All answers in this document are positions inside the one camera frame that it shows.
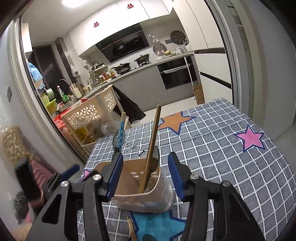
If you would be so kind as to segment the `plain wooden chopstick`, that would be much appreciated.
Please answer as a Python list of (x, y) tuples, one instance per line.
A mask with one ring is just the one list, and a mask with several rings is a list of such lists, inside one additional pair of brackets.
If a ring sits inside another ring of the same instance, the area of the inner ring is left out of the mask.
[(155, 117), (154, 117), (154, 125), (152, 128), (151, 139), (149, 142), (149, 149), (148, 149), (147, 157), (145, 160), (145, 169), (144, 169), (144, 173), (143, 173), (143, 176), (142, 176), (142, 179), (140, 182), (138, 193), (144, 193), (144, 190), (145, 190), (145, 183), (147, 181), (147, 176), (148, 176), (148, 173), (150, 170), (150, 162), (151, 162), (152, 154), (154, 151), (154, 145), (155, 145), (157, 131), (158, 131), (161, 109), (162, 109), (162, 107), (160, 105), (157, 105), (156, 113), (155, 113)]

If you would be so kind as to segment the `blue patterned wooden chopstick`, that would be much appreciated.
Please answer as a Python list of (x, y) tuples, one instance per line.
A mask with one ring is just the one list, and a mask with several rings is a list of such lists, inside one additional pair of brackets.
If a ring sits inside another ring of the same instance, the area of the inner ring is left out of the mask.
[(123, 132), (125, 130), (125, 118), (126, 118), (126, 113), (122, 112), (121, 113), (121, 120), (120, 120), (120, 128), (118, 132), (118, 144), (117, 148), (119, 151), (122, 149), (122, 144), (123, 144)]

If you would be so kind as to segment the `beige plastic utensil holder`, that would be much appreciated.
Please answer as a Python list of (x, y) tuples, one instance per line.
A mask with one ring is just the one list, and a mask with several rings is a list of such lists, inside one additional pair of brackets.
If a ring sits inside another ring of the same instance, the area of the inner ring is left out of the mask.
[(114, 205), (121, 209), (142, 213), (166, 212), (173, 204), (173, 189), (164, 176), (158, 157), (151, 158), (144, 178), (146, 162), (146, 158), (122, 161), (117, 185), (104, 181), (103, 188), (113, 196), (111, 201)]

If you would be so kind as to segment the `grey checked tablecloth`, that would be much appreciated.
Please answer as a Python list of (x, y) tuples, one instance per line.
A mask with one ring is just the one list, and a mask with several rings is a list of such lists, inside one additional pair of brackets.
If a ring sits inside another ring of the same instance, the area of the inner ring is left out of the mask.
[[(247, 115), (221, 98), (177, 113), (174, 130), (162, 118), (156, 144), (161, 171), (174, 189), (168, 154), (175, 152), (182, 164), (206, 181), (229, 181), (244, 199), (265, 240), (279, 240), (286, 226), (295, 228), (295, 173), (277, 146)], [(146, 157), (153, 121), (125, 132), (124, 160)], [(100, 162), (111, 161), (113, 136), (99, 139), (84, 167), (86, 177)], [(103, 204), (110, 240), (131, 240), (130, 216), (137, 240), (180, 240), (189, 203), (173, 191), (171, 210), (158, 214), (128, 212), (114, 202)]]

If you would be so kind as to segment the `long wooden chopstick crossing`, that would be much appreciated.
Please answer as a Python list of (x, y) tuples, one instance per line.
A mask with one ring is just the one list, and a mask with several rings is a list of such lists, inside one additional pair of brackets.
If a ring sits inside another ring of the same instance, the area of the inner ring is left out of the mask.
[(128, 222), (128, 227), (129, 227), (129, 232), (130, 232), (130, 237), (132, 241), (137, 241), (137, 236), (135, 234), (135, 230), (132, 224), (132, 220), (129, 216), (127, 216), (127, 222)]

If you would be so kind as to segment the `pink plastic stool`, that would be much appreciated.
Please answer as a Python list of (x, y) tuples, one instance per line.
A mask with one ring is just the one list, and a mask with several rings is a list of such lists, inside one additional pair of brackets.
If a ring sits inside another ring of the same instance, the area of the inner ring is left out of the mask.
[(37, 160), (32, 160), (30, 162), (30, 165), (32, 167), (33, 176), (37, 182), (37, 185), (39, 189), (42, 190), (43, 185), (46, 184), (47, 181), (49, 181), (54, 174)]

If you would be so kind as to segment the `beige perforated laundry basket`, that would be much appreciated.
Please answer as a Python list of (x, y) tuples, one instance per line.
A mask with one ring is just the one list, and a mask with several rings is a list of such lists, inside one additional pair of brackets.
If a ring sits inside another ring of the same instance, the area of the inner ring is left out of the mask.
[(109, 85), (94, 97), (71, 107), (61, 118), (67, 127), (76, 130), (94, 121), (107, 120), (116, 105), (112, 85)]

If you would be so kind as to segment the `dark green spoon centre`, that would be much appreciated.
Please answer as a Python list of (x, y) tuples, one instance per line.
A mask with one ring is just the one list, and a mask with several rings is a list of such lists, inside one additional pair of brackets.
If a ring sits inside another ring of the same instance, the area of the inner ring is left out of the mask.
[(145, 234), (142, 237), (142, 241), (156, 241), (156, 239), (152, 235)]

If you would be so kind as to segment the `black built-in oven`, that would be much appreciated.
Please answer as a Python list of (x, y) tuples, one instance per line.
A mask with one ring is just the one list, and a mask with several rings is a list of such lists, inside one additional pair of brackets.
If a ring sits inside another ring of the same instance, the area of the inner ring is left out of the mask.
[(198, 81), (190, 56), (168, 61), (157, 67), (166, 89)]

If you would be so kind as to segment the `bag of peanuts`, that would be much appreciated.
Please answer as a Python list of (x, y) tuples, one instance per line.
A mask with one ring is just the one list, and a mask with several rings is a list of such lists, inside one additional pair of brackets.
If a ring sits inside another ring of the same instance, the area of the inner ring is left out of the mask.
[(29, 152), (19, 129), (15, 126), (9, 126), (1, 132), (1, 147), (14, 166), (22, 158), (27, 158), (30, 162), (34, 159), (33, 153)]

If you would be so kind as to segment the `black wok on stove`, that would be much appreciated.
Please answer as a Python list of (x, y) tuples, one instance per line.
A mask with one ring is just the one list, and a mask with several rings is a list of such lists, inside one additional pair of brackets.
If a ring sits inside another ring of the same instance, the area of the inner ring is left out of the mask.
[(130, 67), (130, 63), (124, 63), (124, 64), (120, 64), (117, 67), (112, 67), (111, 69), (114, 69), (114, 71), (116, 71), (118, 75), (122, 75), (129, 72), (131, 70), (131, 67)]

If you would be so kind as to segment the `white refrigerator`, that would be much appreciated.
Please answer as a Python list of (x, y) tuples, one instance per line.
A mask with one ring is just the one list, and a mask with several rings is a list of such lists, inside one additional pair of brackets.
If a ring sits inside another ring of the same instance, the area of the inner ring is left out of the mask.
[(233, 102), (231, 71), (224, 48), (195, 50), (194, 57), (199, 71), (206, 102), (224, 98)]

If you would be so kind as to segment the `black pot on stove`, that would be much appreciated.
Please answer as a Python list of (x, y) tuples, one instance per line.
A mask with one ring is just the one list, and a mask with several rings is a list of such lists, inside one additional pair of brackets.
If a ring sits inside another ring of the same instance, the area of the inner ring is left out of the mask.
[(149, 54), (140, 55), (137, 59), (134, 60), (139, 67), (145, 66), (150, 63)]

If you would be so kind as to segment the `black range hood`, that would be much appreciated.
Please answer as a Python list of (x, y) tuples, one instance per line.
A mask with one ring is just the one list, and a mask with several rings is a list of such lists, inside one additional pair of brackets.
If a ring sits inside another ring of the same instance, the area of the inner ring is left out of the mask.
[(149, 42), (140, 23), (137, 23), (108, 36), (95, 46), (112, 63), (149, 47)]

